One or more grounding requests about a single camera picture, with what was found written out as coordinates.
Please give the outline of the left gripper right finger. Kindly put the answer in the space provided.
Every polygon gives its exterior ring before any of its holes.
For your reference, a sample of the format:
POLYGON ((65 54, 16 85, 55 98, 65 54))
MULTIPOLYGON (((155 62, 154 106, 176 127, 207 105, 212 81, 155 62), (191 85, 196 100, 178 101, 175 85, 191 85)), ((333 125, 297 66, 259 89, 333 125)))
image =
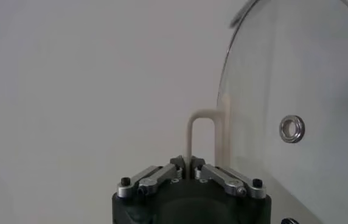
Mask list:
POLYGON ((266 186, 259 178, 247 177, 229 167, 206 164, 204 159, 195 156, 191 159, 190 167, 195 179, 213 181, 228 195, 253 199, 264 199, 267 196, 266 186))

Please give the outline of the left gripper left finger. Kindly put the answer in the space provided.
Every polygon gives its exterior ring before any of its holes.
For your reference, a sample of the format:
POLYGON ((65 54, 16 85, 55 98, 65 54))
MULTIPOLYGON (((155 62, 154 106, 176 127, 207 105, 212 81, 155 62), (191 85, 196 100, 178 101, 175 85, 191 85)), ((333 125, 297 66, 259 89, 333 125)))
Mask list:
POLYGON ((116 195, 119 198, 132 198, 138 190, 144 195, 153 195, 166 181, 182 179, 185 168, 182 156, 171 158, 164 166, 149 166, 132 177, 122 177, 117 184, 116 195))

